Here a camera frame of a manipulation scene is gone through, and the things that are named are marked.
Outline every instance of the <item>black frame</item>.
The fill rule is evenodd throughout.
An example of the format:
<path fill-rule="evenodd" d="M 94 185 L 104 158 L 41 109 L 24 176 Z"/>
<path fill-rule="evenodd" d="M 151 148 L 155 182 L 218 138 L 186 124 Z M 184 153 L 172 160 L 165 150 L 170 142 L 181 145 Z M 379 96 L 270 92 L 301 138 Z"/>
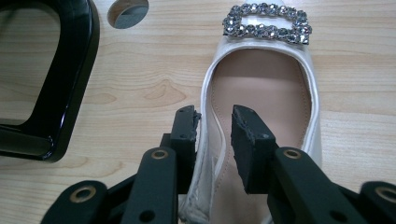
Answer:
<path fill-rule="evenodd" d="M 38 0 L 61 22 L 58 48 L 35 103 L 21 125 L 0 124 L 0 155 L 58 161 L 67 150 L 99 46 L 99 17 L 92 0 Z M 0 2 L 0 8 L 16 0 Z"/>

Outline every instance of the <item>rhinestone buckle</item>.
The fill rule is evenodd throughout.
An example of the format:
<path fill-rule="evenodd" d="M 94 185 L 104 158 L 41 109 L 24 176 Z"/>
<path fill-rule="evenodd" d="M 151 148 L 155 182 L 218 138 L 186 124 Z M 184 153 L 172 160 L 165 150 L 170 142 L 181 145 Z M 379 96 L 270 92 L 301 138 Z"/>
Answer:
<path fill-rule="evenodd" d="M 265 24 L 242 24 L 242 17 L 248 15 L 279 17 L 291 22 L 291 29 L 278 28 Z M 281 40 L 291 44 L 309 44 L 312 27 L 308 25 L 306 12 L 294 7 L 278 6 L 276 4 L 244 4 L 233 6 L 223 20 L 223 35 L 235 37 L 255 37 L 259 39 Z"/>

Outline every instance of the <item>light wood surface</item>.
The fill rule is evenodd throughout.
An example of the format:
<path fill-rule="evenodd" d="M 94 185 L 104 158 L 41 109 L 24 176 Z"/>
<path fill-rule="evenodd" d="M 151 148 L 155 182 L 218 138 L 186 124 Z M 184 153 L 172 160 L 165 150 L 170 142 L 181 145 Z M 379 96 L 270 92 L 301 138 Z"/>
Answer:
<path fill-rule="evenodd" d="M 94 1 L 100 47 L 66 155 L 56 163 L 0 158 L 0 223 L 38 223 L 67 187 L 108 187 L 135 174 L 143 153 L 169 133 L 178 108 L 195 105 L 222 32 L 243 1 L 148 0 L 148 15 L 118 30 L 113 1 Z M 396 3 L 285 0 L 308 13 L 321 100 L 323 170 L 359 191 L 396 184 Z M 27 119 L 57 46 L 53 11 L 0 11 L 0 118 Z"/>

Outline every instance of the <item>beige insole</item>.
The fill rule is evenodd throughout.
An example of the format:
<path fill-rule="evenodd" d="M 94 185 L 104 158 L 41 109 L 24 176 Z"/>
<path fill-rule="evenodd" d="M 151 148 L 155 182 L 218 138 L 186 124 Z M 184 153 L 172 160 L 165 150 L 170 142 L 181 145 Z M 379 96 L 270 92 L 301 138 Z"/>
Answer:
<path fill-rule="evenodd" d="M 266 196 L 246 195 L 233 158 L 233 105 L 254 109 L 281 147 L 300 148 L 311 114 L 304 71 L 286 54 L 240 49 L 218 64 L 212 78 L 211 101 L 227 146 L 215 183 L 210 222 L 261 223 L 269 215 Z"/>

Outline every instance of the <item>shoe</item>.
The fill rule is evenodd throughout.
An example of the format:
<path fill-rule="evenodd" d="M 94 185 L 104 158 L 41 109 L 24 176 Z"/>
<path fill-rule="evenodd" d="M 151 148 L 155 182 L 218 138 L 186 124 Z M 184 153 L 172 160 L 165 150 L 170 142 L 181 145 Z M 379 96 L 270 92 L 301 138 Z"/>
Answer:
<path fill-rule="evenodd" d="M 312 29 L 305 12 L 282 6 L 281 1 L 247 1 L 233 7 L 223 22 L 224 37 L 202 88 L 197 159 L 179 207 L 183 221 L 271 222 L 266 195 L 247 195 L 236 169 L 233 105 L 255 110 L 281 147 L 300 148 L 321 164 L 319 98 L 307 49 Z M 261 15 L 265 7 L 266 15 Z"/>

